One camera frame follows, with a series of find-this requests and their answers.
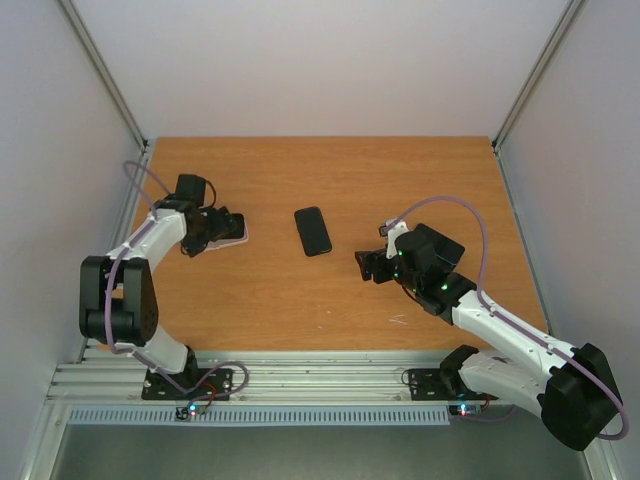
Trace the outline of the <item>white phone case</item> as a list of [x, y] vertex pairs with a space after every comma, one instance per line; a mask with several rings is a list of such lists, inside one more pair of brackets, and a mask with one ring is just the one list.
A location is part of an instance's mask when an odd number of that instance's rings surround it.
[[249, 232], [244, 216], [239, 213], [234, 213], [233, 218], [237, 223], [236, 229], [225, 238], [209, 242], [205, 248], [206, 251], [219, 250], [225, 247], [244, 244], [248, 241]]

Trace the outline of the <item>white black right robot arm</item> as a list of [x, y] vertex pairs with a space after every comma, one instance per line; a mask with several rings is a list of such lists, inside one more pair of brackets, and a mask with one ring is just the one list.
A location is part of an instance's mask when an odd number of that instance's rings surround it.
[[497, 356], [463, 345], [440, 364], [450, 395], [488, 394], [541, 419], [566, 447], [585, 450], [618, 414], [621, 395], [606, 355], [576, 347], [512, 317], [455, 268], [465, 249], [419, 224], [393, 227], [384, 248], [354, 254], [361, 277], [398, 283], [422, 309], [490, 344]]

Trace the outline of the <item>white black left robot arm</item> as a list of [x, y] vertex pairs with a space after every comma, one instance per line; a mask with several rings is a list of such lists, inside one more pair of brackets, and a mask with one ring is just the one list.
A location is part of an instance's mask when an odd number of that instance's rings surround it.
[[153, 272], [178, 246], [189, 258], [248, 240], [245, 218], [225, 206], [206, 204], [209, 180], [178, 176], [175, 189], [150, 203], [141, 226], [102, 256], [89, 256], [80, 268], [79, 330], [114, 354], [139, 358], [166, 375], [179, 398], [195, 395], [200, 371], [191, 367], [190, 349], [160, 326]]

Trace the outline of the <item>black silicone phone case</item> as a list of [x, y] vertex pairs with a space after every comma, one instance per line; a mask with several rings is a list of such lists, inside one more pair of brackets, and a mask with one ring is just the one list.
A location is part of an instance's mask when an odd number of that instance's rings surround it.
[[294, 220], [307, 257], [323, 255], [332, 250], [329, 233], [319, 207], [311, 206], [295, 211]]

